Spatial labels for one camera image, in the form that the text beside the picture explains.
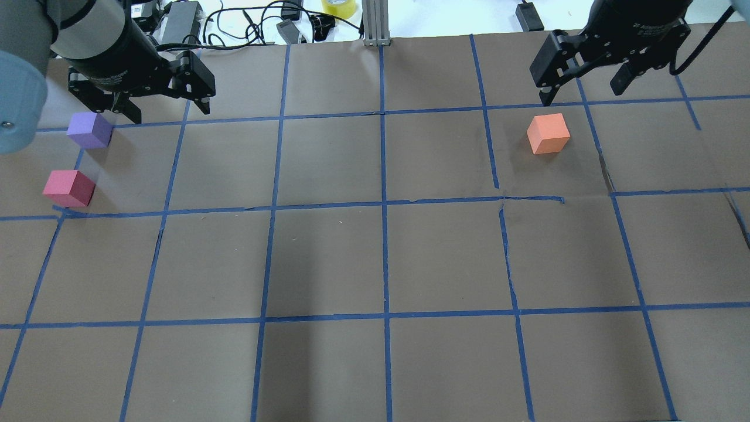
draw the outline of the metal post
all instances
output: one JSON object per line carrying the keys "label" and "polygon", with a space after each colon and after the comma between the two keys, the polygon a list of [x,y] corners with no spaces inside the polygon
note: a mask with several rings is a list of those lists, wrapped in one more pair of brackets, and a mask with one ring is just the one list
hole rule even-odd
{"label": "metal post", "polygon": [[388,0],[362,0],[364,20],[364,45],[367,47],[391,45],[388,30]]}

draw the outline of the cube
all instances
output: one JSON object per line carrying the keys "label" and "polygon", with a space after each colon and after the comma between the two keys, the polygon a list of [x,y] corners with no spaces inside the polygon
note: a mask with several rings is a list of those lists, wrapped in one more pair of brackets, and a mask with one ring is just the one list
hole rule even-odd
{"label": "cube", "polygon": [[59,206],[88,206],[95,186],[78,170],[53,170],[43,194]]}
{"label": "cube", "polygon": [[75,113],[67,135],[83,149],[105,148],[110,144],[112,125],[99,113]]}
{"label": "cube", "polygon": [[534,154],[560,152],[570,139],[568,126],[561,113],[534,117],[526,134],[529,135],[531,151]]}

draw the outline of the yellow tape roll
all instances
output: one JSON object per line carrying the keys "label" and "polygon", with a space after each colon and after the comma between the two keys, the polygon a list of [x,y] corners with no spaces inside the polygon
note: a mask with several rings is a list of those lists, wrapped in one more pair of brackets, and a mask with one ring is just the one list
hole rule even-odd
{"label": "yellow tape roll", "polygon": [[341,19],[349,19],[357,11],[357,4],[354,0],[321,0],[321,2],[324,12]]}

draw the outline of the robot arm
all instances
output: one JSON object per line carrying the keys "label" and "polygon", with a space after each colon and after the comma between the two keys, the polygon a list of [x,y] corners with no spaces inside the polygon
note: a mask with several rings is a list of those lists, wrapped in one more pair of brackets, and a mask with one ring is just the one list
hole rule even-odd
{"label": "robot arm", "polygon": [[[670,65],[672,74],[684,70],[710,40],[707,37],[680,69],[674,69],[677,50],[690,34],[685,13],[691,3],[692,0],[595,0],[583,31],[578,35],[552,31],[529,68],[541,89],[543,105],[552,103],[563,84],[599,66],[622,64],[610,81],[615,95],[621,95],[650,68]],[[733,6],[744,16],[750,14],[750,0],[733,0]],[[733,12],[733,8],[727,10],[712,32]]]}
{"label": "robot arm", "polygon": [[47,97],[50,48],[70,63],[68,90],[91,111],[122,113],[135,123],[132,97],[192,100],[204,114],[216,94],[214,75],[191,51],[172,61],[115,0],[0,2],[0,153],[28,145]]}

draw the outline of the blue grid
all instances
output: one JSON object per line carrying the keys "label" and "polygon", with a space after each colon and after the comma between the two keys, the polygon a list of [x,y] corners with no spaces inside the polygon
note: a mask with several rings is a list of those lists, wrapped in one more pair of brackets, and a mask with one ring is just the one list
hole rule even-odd
{"label": "blue grid", "polygon": [[[476,43],[473,35],[469,36],[469,42],[472,48],[472,55],[474,58],[475,72],[477,75],[478,87],[481,96],[480,107],[447,107],[447,108],[432,108],[432,109],[418,109],[418,110],[386,110],[386,89],[385,89],[385,70],[384,70],[384,58],[383,58],[383,47],[379,49],[379,84],[380,84],[380,109],[378,111],[363,112],[363,113],[329,113],[329,114],[309,114],[309,115],[294,115],[286,116],[284,113],[286,105],[287,95],[287,80],[289,75],[289,57],[290,47],[286,48],[286,55],[284,59],[284,73],[283,73],[283,87],[281,96],[281,106],[279,116],[268,116],[268,117],[250,117],[250,118],[239,118],[239,119],[204,119],[188,121],[188,111],[190,103],[187,102],[184,109],[184,115],[180,122],[156,122],[156,123],[145,123],[141,125],[116,125],[117,128],[132,128],[132,127],[148,127],[148,126],[168,126],[168,125],[180,125],[180,133],[178,138],[177,147],[175,149],[174,161],[172,164],[172,172],[169,178],[169,185],[164,201],[164,208],[161,211],[145,212],[145,213],[80,213],[77,211],[62,209],[57,206],[53,209],[59,212],[58,215],[50,214],[44,216],[5,216],[0,217],[0,222],[9,221],[26,221],[26,220],[56,220],[57,226],[55,232],[50,241],[49,248],[45,255],[42,263],[42,267],[39,272],[39,276],[34,285],[34,292],[31,297],[25,319],[22,324],[0,324],[0,329],[3,330],[19,330],[18,340],[16,347],[13,351],[10,365],[7,369],[2,389],[0,390],[0,406],[2,406],[5,394],[7,392],[8,385],[11,381],[13,370],[20,352],[24,336],[28,330],[34,329],[65,329],[73,327],[137,327],[138,334],[136,343],[133,348],[133,357],[131,360],[130,371],[128,373],[127,384],[125,393],[122,401],[120,421],[124,422],[127,409],[128,400],[131,393],[131,388],[134,379],[134,373],[137,367],[138,354],[140,350],[140,343],[143,337],[143,330],[145,327],[164,327],[164,326],[185,326],[185,325],[218,325],[218,324],[258,324],[259,334],[258,343],[256,350],[256,367],[253,380],[253,396],[251,400],[251,422],[255,422],[257,419],[257,406],[258,406],[258,395],[260,388],[260,372],[262,369],[263,361],[263,341],[265,338],[265,325],[275,323],[288,323],[288,322],[303,322],[303,321],[346,321],[346,320],[383,320],[384,323],[384,344],[385,344],[385,408],[387,421],[393,421],[393,405],[392,405],[392,386],[391,386],[391,338],[390,338],[390,320],[392,318],[448,318],[448,317],[476,317],[476,316],[513,316],[515,318],[515,328],[517,335],[517,346],[520,359],[520,370],[523,379],[523,390],[526,396],[526,408],[528,418],[532,422],[535,420],[532,388],[530,386],[528,365],[526,359],[526,352],[524,347],[524,336],[522,330],[522,316],[523,315],[562,315],[562,314],[588,314],[588,313],[608,313],[608,312],[641,312],[643,315],[646,331],[648,333],[649,341],[651,344],[656,369],[658,376],[661,381],[662,389],[664,392],[664,399],[667,404],[667,408],[670,412],[672,420],[677,420],[677,413],[672,403],[671,394],[668,386],[668,380],[664,374],[661,358],[659,356],[659,347],[656,342],[656,336],[654,335],[653,329],[651,328],[649,312],[651,311],[667,311],[667,310],[681,310],[681,309],[732,309],[732,308],[748,308],[750,302],[729,302],[729,303],[683,303],[683,304],[648,304],[645,300],[644,294],[641,290],[640,280],[638,278],[638,272],[636,269],[636,263],[632,256],[630,249],[628,236],[623,218],[620,213],[618,205],[619,197],[628,196],[642,196],[642,195],[672,195],[672,194],[712,194],[712,193],[727,193],[731,195],[733,192],[750,191],[750,187],[718,187],[718,188],[704,188],[704,189],[680,189],[673,191],[617,191],[612,184],[611,179],[608,180],[610,183],[610,199],[613,206],[613,211],[616,216],[616,220],[620,229],[620,235],[622,237],[623,245],[625,246],[625,252],[627,254],[628,263],[630,265],[631,274],[634,282],[634,287],[637,292],[639,304],[636,306],[595,306],[595,307],[575,307],[575,308],[541,308],[541,309],[525,309],[520,307],[518,299],[515,294],[515,289],[512,281],[512,265],[509,258],[509,241],[507,234],[507,227],[505,221],[505,211],[500,208],[499,211],[499,224],[502,233],[502,244],[503,251],[505,253],[505,265],[508,276],[508,288],[511,295],[511,309],[489,309],[489,310],[464,310],[464,311],[434,311],[434,312],[390,312],[390,301],[389,301],[389,260],[388,260],[388,207],[389,206],[401,206],[410,205],[417,203],[472,203],[472,202],[503,202],[505,200],[552,200],[565,203],[565,198],[557,196],[533,196],[533,197],[513,197],[513,196],[486,196],[486,197],[456,197],[456,198],[437,198],[437,199],[421,199],[421,200],[388,200],[386,192],[386,117],[388,115],[397,114],[410,114],[410,113],[446,113],[446,112],[461,112],[461,111],[478,111],[481,110],[484,117],[484,129],[487,138],[487,147],[490,155],[490,168],[492,171],[493,183],[495,188],[500,188],[499,180],[497,179],[497,166],[495,163],[494,149],[492,145],[492,135],[489,124],[488,110],[504,110],[504,109],[521,109],[521,108],[541,108],[540,104],[511,104],[511,105],[488,105],[485,97],[484,82],[482,79],[482,71],[479,62],[479,55],[476,49]],[[612,100],[612,101],[588,101],[583,85],[577,80],[577,85],[580,91],[582,101],[572,101],[564,103],[555,103],[553,106],[556,107],[583,107],[586,111],[590,130],[593,135],[594,143],[599,153],[601,165],[606,173],[606,164],[604,160],[604,153],[599,143],[599,136],[596,132],[596,127],[590,112],[591,105],[603,105],[603,104],[640,104],[640,103],[667,103],[667,102],[684,102],[690,116],[695,124],[697,130],[701,129],[701,125],[698,121],[697,116],[692,108],[692,102],[695,101],[718,101],[718,100],[733,100],[733,99],[750,99],[750,95],[723,95],[723,96],[703,96],[703,97],[690,97],[688,96],[685,87],[679,77],[676,77],[676,83],[679,90],[682,93],[681,98],[656,98],[656,99],[636,99],[636,100]],[[317,203],[317,204],[300,204],[300,205],[286,205],[280,206],[277,203],[278,199],[278,181],[281,165],[281,149],[282,149],[282,138],[284,132],[284,121],[291,119],[326,119],[332,117],[353,117],[353,116],[380,116],[380,143],[381,143],[381,201],[369,201],[369,202],[348,202],[348,203]],[[277,138],[277,151],[276,151],[276,163],[274,172],[274,188],[271,206],[256,206],[256,207],[234,207],[234,208],[211,208],[211,209],[170,209],[170,198],[172,194],[172,188],[176,175],[176,170],[179,162],[180,151],[182,147],[183,137],[185,135],[185,127],[187,125],[202,125],[209,123],[225,123],[225,122],[255,122],[255,121],[278,121],[278,138]],[[40,129],[39,132],[54,132],[54,131],[66,131],[67,128],[46,128]],[[76,158],[75,168],[79,168],[80,163],[83,159],[83,150],[80,151]],[[383,312],[381,313],[364,313],[364,314],[336,314],[336,315],[298,315],[298,316],[287,316],[287,317],[269,317],[266,315],[268,292],[269,292],[269,279],[271,271],[271,259],[272,259],[272,247],[274,239],[275,229],[275,214],[277,210],[283,209],[323,209],[323,208],[340,208],[340,207],[357,207],[357,206],[380,206],[382,209],[382,253],[383,253],[383,295],[384,304]],[[270,211],[271,218],[269,223],[268,232],[268,245],[266,249],[266,262],[265,262],[265,273],[263,282],[262,292],[262,305],[261,305],[261,316],[257,318],[216,318],[216,319],[183,319],[183,320],[159,320],[149,321],[146,319],[149,298],[152,290],[154,281],[154,274],[156,266],[158,264],[159,251],[161,249],[161,240],[166,227],[167,219],[173,215],[184,215],[184,214],[196,214],[196,213],[240,213],[240,212],[253,212],[253,211]],[[738,219],[742,222],[742,215],[738,213]],[[44,280],[44,274],[46,272],[47,264],[51,254],[53,253],[54,246],[59,236],[60,230],[66,219],[99,219],[99,218],[137,218],[146,216],[160,216],[161,224],[159,234],[157,236],[157,242],[154,247],[154,256],[151,263],[151,269],[148,275],[148,284],[145,291],[141,316],[138,321],[94,321],[94,322],[62,322],[62,323],[31,323],[31,316],[34,311],[36,299],[41,289],[42,281]]]}

